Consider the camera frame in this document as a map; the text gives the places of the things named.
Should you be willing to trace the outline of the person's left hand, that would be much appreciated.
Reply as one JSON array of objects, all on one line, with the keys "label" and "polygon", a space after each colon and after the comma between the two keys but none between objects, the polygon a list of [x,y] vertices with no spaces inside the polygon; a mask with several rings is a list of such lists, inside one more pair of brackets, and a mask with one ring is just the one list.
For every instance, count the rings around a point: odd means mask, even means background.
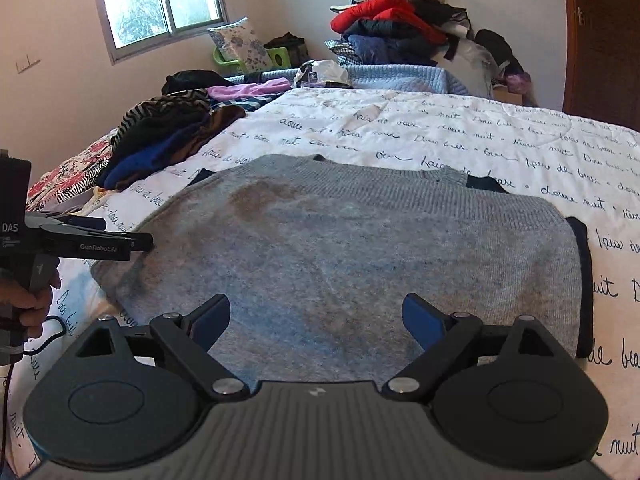
[{"label": "person's left hand", "polygon": [[29,338],[37,339],[42,335],[44,320],[49,315],[52,304],[53,291],[61,287],[60,274],[55,271],[47,286],[33,294],[24,289],[12,278],[2,276],[1,302],[22,310],[18,317],[20,323],[26,328]]}]

